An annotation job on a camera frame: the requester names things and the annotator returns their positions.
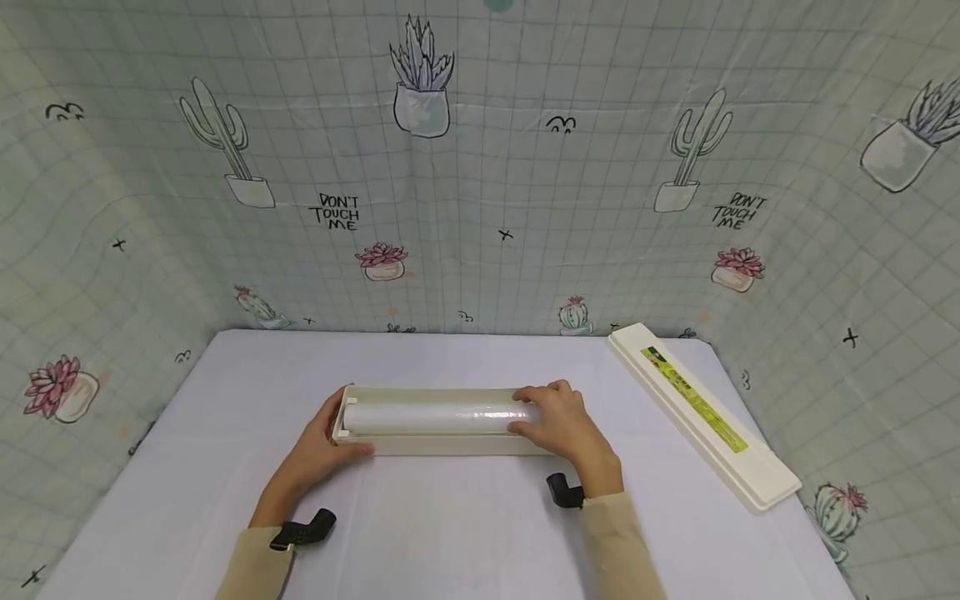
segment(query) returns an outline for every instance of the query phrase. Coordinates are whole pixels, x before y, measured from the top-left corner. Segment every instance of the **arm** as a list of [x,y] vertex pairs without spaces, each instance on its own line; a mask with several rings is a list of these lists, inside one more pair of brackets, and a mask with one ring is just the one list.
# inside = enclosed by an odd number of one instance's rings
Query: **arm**
[[560,380],[517,390],[535,402],[540,421],[510,423],[509,430],[569,460],[584,487],[581,523],[600,600],[663,600],[636,510],[624,491],[620,459],[584,407],[584,397]]
[[344,389],[329,397],[300,435],[260,494],[250,527],[240,533],[216,600],[277,600],[294,560],[294,549],[277,551],[270,542],[300,500],[334,469],[373,454],[370,444],[336,446],[330,427]]

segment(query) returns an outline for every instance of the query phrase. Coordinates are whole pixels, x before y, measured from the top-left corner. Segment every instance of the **person's left hand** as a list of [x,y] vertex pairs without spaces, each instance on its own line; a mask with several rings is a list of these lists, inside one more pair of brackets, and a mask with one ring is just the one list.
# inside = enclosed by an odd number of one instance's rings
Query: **person's left hand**
[[372,444],[336,445],[330,439],[344,388],[327,398],[320,412],[306,424],[300,439],[260,495],[251,527],[282,525],[303,496],[331,471],[373,454]]

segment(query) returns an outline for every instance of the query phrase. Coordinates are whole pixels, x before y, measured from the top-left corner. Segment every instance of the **green label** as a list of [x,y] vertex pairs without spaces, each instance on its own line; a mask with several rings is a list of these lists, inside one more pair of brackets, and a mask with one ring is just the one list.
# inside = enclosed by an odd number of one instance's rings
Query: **green label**
[[693,410],[697,411],[697,414],[707,422],[710,429],[720,436],[720,439],[730,447],[730,450],[733,450],[734,454],[747,449],[747,443],[743,441],[743,438],[733,431],[733,428],[723,420],[723,417],[717,415],[713,407],[710,406],[696,390],[690,387],[686,379],[673,368],[673,365],[663,358],[662,354],[657,352],[656,348],[650,346],[645,350],[641,350],[640,353],[647,357],[650,364],[653,365],[661,375],[666,377],[666,380],[670,382],[674,390],[680,392],[680,395],[686,398],[686,401],[693,407]]

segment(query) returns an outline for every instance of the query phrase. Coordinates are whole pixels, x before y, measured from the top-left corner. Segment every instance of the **potted plant illustration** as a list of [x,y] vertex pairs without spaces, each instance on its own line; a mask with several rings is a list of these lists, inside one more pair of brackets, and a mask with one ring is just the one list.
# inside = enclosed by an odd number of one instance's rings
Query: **potted plant illustration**
[[860,156],[860,167],[888,191],[909,187],[940,145],[960,135],[960,78],[932,84],[927,82],[906,117],[878,133]]
[[407,15],[406,40],[390,45],[390,58],[400,76],[394,96],[394,118],[417,137],[440,137],[450,127],[446,85],[453,75],[453,54],[437,55],[430,22]]
[[713,152],[733,120],[732,112],[727,112],[719,120],[717,119],[726,99],[727,92],[724,89],[713,92],[703,113],[697,119],[693,132],[690,131],[690,117],[693,116],[693,109],[688,108],[680,117],[673,131],[673,137],[670,139],[670,151],[682,159],[680,169],[677,171],[676,178],[660,186],[657,199],[654,201],[654,210],[657,212],[686,210],[690,206],[693,195],[700,187],[700,182],[690,179],[693,165],[700,156]]
[[56,417],[63,423],[76,422],[90,410],[93,398],[100,391],[100,382],[88,372],[80,370],[80,359],[60,356],[56,363],[47,363],[30,373],[30,387],[24,393],[31,399],[23,409],[24,415],[40,413],[45,418]]
[[571,296],[566,304],[560,307],[560,323],[564,328],[561,335],[589,335],[593,333],[593,323],[588,320],[587,305],[583,296]]
[[290,326],[290,321],[286,317],[275,312],[270,304],[251,292],[249,287],[234,285],[233,289],[237,292],[237,302],[240,306],[252,314],[264,329],[284,329]]
[[233,196],[240,201],[240,204],[254,208],[276,206],[274,194],[270,191],[267,180],[251,175],[247,162],[240,155],[240,151],[247,148],[250,142],[247,138],[247,127],[240,113],[232,105],[227,105],[227,119],[224,119],[224,114],[217,106],[213,94],[197,77],[193,78],[193,94],[197,98],[202,117],[197,116],[186,98],[180,98],[180,110],[183,111],[183,116],[194,135],[204,144],[216,148],[227,157],[233,173],[228,173],[224,177]]
[[729,287],[734,292],[746,292],[754,284],[754,279],[763,279],[763,263],[756,252],[749,248],[730,248],[729,252],[720,251],[720,257],[714,265],[710,280]]
[[360,259],[360,267],[370,281],[399,279],[405,271],[403,259],[407,257],[407,253],[402,246],[377,242],[365,248],[362,254],[354,256]]
[[844,562],[850,555],[844,542],[856,533],[860,518],[867,512],[867,498],[856,486],[848,484],[844,490],[825,484],[817,490],[813,508],[806,507],[806,511],[833,561]]

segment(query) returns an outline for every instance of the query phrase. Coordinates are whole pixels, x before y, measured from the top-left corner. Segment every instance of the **white table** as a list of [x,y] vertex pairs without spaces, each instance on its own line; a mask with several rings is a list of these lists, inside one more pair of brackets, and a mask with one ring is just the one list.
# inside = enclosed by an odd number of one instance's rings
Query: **white table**
[[[713,350],[668,347],[755,427]],[[263,484],[343,383],[516,387],[566,378],[623,461],[671,599],[850,600],[797,498],[751,516],[601,338],[225,331],[52,573],[41,600],[208,600]],[[284,600],[592,597],[557,458],[379,457],[311,493],[337,515]]]

